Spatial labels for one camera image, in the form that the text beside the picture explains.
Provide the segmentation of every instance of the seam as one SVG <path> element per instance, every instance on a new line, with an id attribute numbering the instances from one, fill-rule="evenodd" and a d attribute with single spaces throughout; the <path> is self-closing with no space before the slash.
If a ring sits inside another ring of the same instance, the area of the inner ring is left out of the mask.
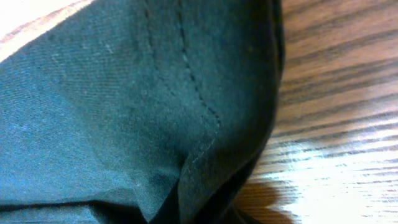
<path id="1" fill-rule="evenodd" d="M 193 84 L 195 85 L 195 91 L 199 97 L 199 100 L 201 102 L 201 105 L 204 106 L 216 119 L 216 124 L 217 127 L 221 127 L 221 120 L 220 117 L 218 116 L 217 112 L 215 110 L 213 110 L 212 108 L 210 108 L 207 103 L 205 102 L 205 100 L 203 99 L 200 90 L 199 90 L 199 86 L 198 83 L 196 81 L 196 78 L 192 72 L 190 63 L 188 61 L 188 57 L 187 57 L 187 39 L 185 37 L 185 31 L 183 28 L 183 19 L 182 19 L 182 0 L 178 0 L 178 8 L 177 8 L 177 15 L 178 15 L 178 23 L 179 23 L 179 28 L 180 28 L 180 37 L 182 40 L 182 58 L 183 61 L 185 62 L 185 69 L 187 70 L 191 81 L 193 82 Z"/>
<path id="2" fill-rule="evenodd" d="M 164 77 L 162 77 L 162 74 L 160 72 L 160 68 L 157 64 L 157 57 L 156 57 L 156 52 L 155 52 L 155 48 L 154 48 L 154 39 L 153 39 L 153 35 L 152 35 L 152 23 L 150 21 L 150 14 L 149 14 L 149 0 L 144 0 L 144 4 L 145 4 L 145 19 L 147 21 L 147 32 L 148 32 L 148 45 L 149 45 L 149 51 L 151 54 L 151 57 L 154 61 L 154 68 L 155 71 L 157 73 L 157 77 L 159 80 L 161 80 L 163 82 L 163 84 L 165 85 L 167 91 L 169 91 L 171 93 L 171 95 L 175 96 L 175 93 L 171 90 L 171 88 L 169 87 L 169 85 L 167 84 L 166 80 Z"/>

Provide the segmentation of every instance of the fabric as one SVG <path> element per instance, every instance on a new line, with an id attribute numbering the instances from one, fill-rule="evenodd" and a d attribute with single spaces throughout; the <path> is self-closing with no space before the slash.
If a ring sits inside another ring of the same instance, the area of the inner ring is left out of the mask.
<path id="1" fill-rule="evenodd" d="M 0 64 L 0 223 L 222 222 L 282 36 L 279 1 L 97 0 L 27 44 Z"/>

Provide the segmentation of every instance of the dark green fabric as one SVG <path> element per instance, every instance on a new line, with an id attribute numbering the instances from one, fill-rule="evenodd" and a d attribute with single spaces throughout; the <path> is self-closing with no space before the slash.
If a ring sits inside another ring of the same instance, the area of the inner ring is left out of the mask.
<path id="1" fill-rule="evenodd" d="M 97 0 L 3 61 L 0 221 L 217 222 L 273 127 L 279 3 Z"/>

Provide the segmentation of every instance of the dark fabric bag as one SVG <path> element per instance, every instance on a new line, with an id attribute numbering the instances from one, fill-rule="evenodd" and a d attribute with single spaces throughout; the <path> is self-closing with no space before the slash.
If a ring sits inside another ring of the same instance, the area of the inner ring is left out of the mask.
<path id="1" fill-rule="evenodd" d="M 279 1 L 97 0 L 0 64 L 0 223 L 256 223 Z"/>

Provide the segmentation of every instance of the wooden surface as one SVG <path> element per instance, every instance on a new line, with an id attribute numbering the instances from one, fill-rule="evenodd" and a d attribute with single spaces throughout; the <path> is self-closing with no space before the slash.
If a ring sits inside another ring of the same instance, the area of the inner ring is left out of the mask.
<path id="1" fill-rule="evenodd" d="M 13 6 L 0 61 L 91 0 L 57 2 Z M 237 203 L 270 224 L 398 223 L 398 0 L 283 5 L 279 117 Z"/>

